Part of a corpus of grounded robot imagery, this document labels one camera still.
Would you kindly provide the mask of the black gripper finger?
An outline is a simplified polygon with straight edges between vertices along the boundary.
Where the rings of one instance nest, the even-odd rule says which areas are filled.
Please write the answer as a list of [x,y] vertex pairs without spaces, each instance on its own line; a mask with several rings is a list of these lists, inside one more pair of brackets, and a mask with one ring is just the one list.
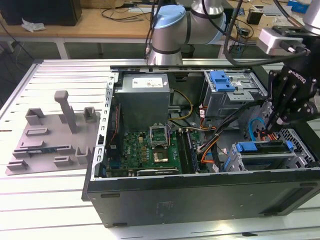
[[281,71],[271,70],[268,75],[268,101],[271,103],[269,110],[271,110],[267,124],[266,131],[274,132],[277,129],[277,121],[281,117],[281,96],[283,91],[283,78]]
[[291,123],[306,122],[316,116],[316,105],[312,101],[297,101],[296,98],[271,100],[271,131],[277,132]]

